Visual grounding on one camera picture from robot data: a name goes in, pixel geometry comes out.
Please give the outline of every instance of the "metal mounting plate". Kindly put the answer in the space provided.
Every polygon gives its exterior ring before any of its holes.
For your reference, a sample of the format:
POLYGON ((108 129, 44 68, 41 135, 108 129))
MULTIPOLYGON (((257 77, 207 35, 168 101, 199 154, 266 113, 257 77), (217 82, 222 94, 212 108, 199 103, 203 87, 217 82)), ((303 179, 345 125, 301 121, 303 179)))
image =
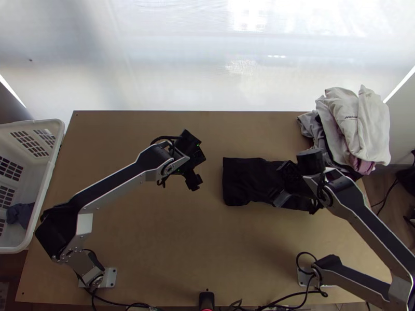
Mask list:
MULTIPOLYGON (((109 267, 105 268, 105 274, 102 279, 101 284, 97 288, 111 288, 115 286, 115 281, 117 279, 117 268, 109 267)), ((78 282, 78 287, 86 287, 82 281, 78 282)))
MULTIPOLYGON (((303 269, 306 272, 313 272, 313 269, 310 268, 310 267, 301 267, 301 269, 303 269)), ((312 275, 305 274, 305 273, 301 272, 299 269, 297 269, 297 278, 298 278, 299 286, 307 287, 308 281, 310 280, 311 277, 312 277, 312 275)), ((314 278, 310 283, 310 288, 318 287, 318 286, 319 286, 319 283, 317 281, 317 278, 314 278)), ((321 287, 336 287, 336 286, 321 285, 321 287)))

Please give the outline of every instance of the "floor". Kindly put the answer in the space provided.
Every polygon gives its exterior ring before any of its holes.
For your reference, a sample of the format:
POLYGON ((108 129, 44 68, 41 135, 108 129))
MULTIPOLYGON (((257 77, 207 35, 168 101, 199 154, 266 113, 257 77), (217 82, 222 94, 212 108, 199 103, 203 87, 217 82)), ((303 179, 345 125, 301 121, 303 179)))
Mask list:
MULTIPOLYGON (((371 204, 381 201, 389 186, 395 180, 393 174, 372 174, 363 178, 367 195, 371 204)), ((390 193, 388 201, 380 214, 380 218, 391 228, 391 230, 405 243, 405 245, 415 252, 415 229, 409 226, 403 219, 403 215, 408 215, 415 207, 415 197, 408 194, 401 185, 397 185, 390 193)), ((6 311, 90 311, 90 306, 71 306, 71 305, 50 305, 15 302, 17 286, 20 274, 23 269, 26 252, 14 255, 0 256, 0 282, 8 282, 9 290, 6 300, 6 311)), ((102 311, 123 310, 123 307, 99 306, 102 311)), ((332 304, 332 305, 311 305, 304 306, 302 310, 309 311, 367 311, 366 303, 332 304)), ((378 308, 371 306, 371 311, 378 308)))

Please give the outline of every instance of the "pile of clothes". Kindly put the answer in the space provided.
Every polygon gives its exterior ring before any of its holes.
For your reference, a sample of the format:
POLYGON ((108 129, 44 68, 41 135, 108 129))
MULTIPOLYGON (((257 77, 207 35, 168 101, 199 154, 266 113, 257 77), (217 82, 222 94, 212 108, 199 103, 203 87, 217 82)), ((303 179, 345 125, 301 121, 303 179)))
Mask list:
POLYGON ((389 108, 374 91, 361 86, 358 96, 344 88, 325 90, 316 110, 298 117, 301 133, 324 151, 327 166, 354 180, 376 164, 388 165, 389 108))

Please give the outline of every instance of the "black cable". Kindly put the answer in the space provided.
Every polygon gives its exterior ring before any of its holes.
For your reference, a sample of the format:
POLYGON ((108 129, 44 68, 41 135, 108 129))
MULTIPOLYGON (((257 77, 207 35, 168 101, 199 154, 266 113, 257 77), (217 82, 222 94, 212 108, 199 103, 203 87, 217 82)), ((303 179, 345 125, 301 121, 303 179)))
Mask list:
POLYGON ((95 293, 96 293, 96 289, 92 292, 92 295, 91 295, 91 306, 92 306, 92 310, 94 310, 94 311, 96 311, 96 307, 95 307, 95 303, 94 303, 95 293))
POLYGON ((380 201, 379 203, 376 203, 374 206, 379 205, 380 203, 383 202, 382 206, 379 208, 378 212, 376 213, 377 216, 379 216, 380 212, 383 210, 383 208, 386 205, 386 202, 388 200, 389 197, 389 193, 391 193, 392 189, 399 183, 399 181, 397 179, 395 179, 395 181, 393 182, 393 184, 389 187, 388 191, 386 192, 385 198, 380 201))
POLYGON ((150 145, 155 144, 159 140, 167 139, 172 144, 171 149, 172 149, 172 156, 173 156, 174 151, 175 151, 173 139, 180 139, 180 138, 181 138, 180 136, 159 136, 159 137, 153 139, 151 141, 150 145))
POLYGON ((304 296, 304 300, 302 301, 302 303, 301 303, 301 304, 299 304, 299 305, 298 305, 298 306, 296 306, 296 307, 290 307, 290 308, 288 308, 288 310, 296 310, 296 309, 300 309, 302 306, 304 306, 304 305, 306 304, 307 297, 308 297, 308 290, 309 290, 309 288, 310 288, 310 284, 311 284, 311 281, 313 280, 313 278, 315 278, 315 276, 310 277, 310 279, 308 280, 308 283, 307 283, 307 289, 306 289, 306 295, 304 296))
POLYGON ((296 309, 299 309, 299 308, 301 308, 301 307, 303 307, 305 305, 305 303, 307 301, 308 294, 320 294, 324 298, 327 298, 328 297, 328 294, 326 292, 322 291, 320 288, 318 288, 317 290, 312 290, 312 291, 309 290, 310 289, 311 280, 314 277, 316 277, 316 276, 313 275, 309 279, 308 284, 307 284, 306 291, 304 291, 304 292, 297 292, 297 293, 293 293, 293 294, 287 295, 287 296, 282 297, 282 298, 280 298, 278 300, 275 300, 275 301, 273 301, 273 302, 271 302, 271 303, 269 303, 269 304, 267 304, 265 306, 260 306, 255 311, 262 311, 262 310, 264 310, 266 308, 273 308, 273 307, 286 308, 288 310, 296 310, 296 309), (297 306, 297 307, 286 307, 286 306, 278 305, 278 303, 280 303, 281 301, 284 301, 284 300, 286 300, 288 298, 291 298, 291 297, 294 297, 294 296, 299 296, 299 295, 306 295, 306 296, 305 296, 305 299, 303 300, 303 302, 299 306, 297 306))
POLYGON ((302 256, 302 255, 310 255, 313 259, 314 259, 314 261, 317 261, 317 258, 312 254, 312 253, 309 253, 309 252, 307 252, 307 251, 302 251, 301 253, 299 253, 298 255, 297 255, 297 257, 296 257, 296 259, 295 259, 295 263, 296 263, 296 265, 297 265, 297 269, 300 271, 300 272, 303 272, 304 274, 307 274, 307 275, 314 275, 314 272, 306 272, 306 271, 304 271, 303 269, 301 269, 300 268, 300 264, 299 264, 299 259, 300 259, 300 257, 302 256))
MULTIPOLYGON (((414 158, 414 160, 413 160, 413 163, 412 163, 411 167, 413 167, 413 166, 415 166, 415 158, 414 158)), ((379 204, 383 203, 383 204, 382 204, 382 206, 379 208, 378 212, 376 213, 376 215, 377 215, 377 216, 380 214, 380 212, 381 212, 381 211, 383 210, 383 208, 385 207, 385 205, 386 205, 386 201, 388 200, 389 193, 392 191, 392 189, 393 189, 393 188, 394 188, 394 187, 395 187, 398 183, 399 183, 399 181, 398 181, 398 179, 396 178, 396 179, 395 179, 395 181, 392 183, 392 185, 389 187, 388 191, 386 192, 386 195, 385 195, 385 197, 383 198, 383 200, 382 200, 382 201, 380 201, 380 202, 378 202, 378 203, 376 203, 376 204, 373 204, 373 205, 372 205, 372 207, 375 207, 375 206, 377 206, 377 205, 379 205, 379 204)))
POLYGON ((92 309, 94 311, 96 310, 95 309, 95 304, 93 303, 94 299, 98 299, 98 300, 101 300, 102 302, 105 302, 107 304, 111 304, 111 305, 115 305, 115 306, 121 306, 121 307, 151 308, 150 305, 148 305, 146 303, 142 303, 142 302, 135 302, 135 303, 132 303, 132 304, 126 304, 126 303, 118 303, 118 302, 109 301, 109 300, 106 300, 106 299, 103 299, 103 298, 99 297, 96 294, 97 289, 95 289, 93 292, 90 292, 87 288, 84 288, 84 289, 88 294, 91 295, 91 299, 92 299, 91 304, 92 304, 92 309))

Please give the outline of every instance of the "pink cloth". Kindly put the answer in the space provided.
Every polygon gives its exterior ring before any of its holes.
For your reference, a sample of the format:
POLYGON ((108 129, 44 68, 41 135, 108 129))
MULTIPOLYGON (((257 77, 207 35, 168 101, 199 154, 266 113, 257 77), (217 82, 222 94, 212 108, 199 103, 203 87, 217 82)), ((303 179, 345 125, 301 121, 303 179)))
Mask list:
POLYGON ((365 161, 359 158, 356 158, 354 155, 349 155, 349 163, 352 165, 353 169, 362 174, 369 175, 375 168, 375 162, 365 161))

